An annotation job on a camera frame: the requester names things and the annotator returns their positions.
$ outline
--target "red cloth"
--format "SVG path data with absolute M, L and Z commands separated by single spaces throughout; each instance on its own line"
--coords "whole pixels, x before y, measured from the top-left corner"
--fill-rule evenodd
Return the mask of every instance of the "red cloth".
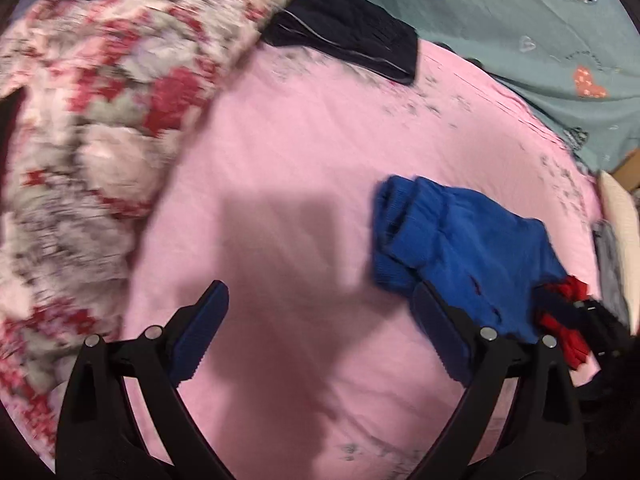
M 545 285 L 547 290 L 557 292 L 568 302 L 584 301 L 588 299 L 588 286 L 575 276 L 568 276 L 564 282 Z M 577 370 L 578 366 L 587 362 L 590 349 L 587 342 L 577 330 L 570 330 L 560 324 L 555 317 L 541 309 L 538 325 L 546 332 L 558 339 L 564 360 L 569 368 Z

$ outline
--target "pink bed sheet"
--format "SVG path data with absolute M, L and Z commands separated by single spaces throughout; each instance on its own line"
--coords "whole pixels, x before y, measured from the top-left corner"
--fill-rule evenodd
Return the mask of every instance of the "pink bed sheet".
M 239 480 L 403 478 L 460 400 L 406 301 L 369 278 L 372 196 L 387 175 L 473 188 L 539 218 L 567 271 L 598 293 L 597 198 L 561 141 L 476 67 L 420 49 L 406 88 L 315 51 L 259 47 L 143 235 L 125 336 L 164 324 L 213 279 L 230 288 L 228 317 L 179 391 Z M 167 460 L 132 390 L 150 450 Z

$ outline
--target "folded black clothing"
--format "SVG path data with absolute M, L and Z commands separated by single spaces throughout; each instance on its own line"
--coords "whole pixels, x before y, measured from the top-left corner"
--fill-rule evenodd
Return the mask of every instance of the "folded black clothing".
M 262 37 L 273 46 L 309 46 L 397 83 L 415 79 L 415 30 L 367 0 L 293 0 Z

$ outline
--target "floral blanket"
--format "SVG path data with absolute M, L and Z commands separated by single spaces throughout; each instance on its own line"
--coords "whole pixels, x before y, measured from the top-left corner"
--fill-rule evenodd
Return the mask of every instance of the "floral blanket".
M 287 1 L 41 0 L 0 41 L 0 97 L 27 89 L 2 190 L 0 398 L 49 462 L 77 348 L 117 336 L 136 219 Z

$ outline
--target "green fabric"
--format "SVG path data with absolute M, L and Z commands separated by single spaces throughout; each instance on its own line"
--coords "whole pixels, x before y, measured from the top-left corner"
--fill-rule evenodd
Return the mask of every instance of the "green fabric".
M 517 92 L 590 170 L 640 142 L 640 35 L 618 0 L 370 0 Z M 578 66 L 607 97 L 578 95 Z

